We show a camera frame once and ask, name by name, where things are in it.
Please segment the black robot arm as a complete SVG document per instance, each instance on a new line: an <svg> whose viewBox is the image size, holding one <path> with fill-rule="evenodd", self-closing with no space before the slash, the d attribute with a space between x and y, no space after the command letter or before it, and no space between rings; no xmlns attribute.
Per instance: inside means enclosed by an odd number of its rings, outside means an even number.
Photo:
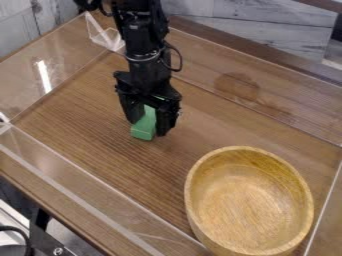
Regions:
<svg viewBox="0 0 342 256"><path fill-rule="evenodd" d="M155 110L155 133L165 136L176 126L182 94L171 85L174 72L183 69L183 56L168 43L168 19L160 0L73 0L84 11L99 11L115 21L125 44L127 71L115 71L116 93L128 122Z"/></svg>

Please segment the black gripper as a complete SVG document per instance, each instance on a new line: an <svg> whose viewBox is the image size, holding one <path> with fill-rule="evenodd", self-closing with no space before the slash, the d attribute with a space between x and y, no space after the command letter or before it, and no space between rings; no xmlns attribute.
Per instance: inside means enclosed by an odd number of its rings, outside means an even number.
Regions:
<svg viewBox="0 0 342 256"><path fill-rule="evenodd" d="M174 68L169 54L125 55L128 70L116 71L116 92L125 118L135 124L144 116L144 105L155 109L156 135L175 127L182 95L171 85Z"/></svg>

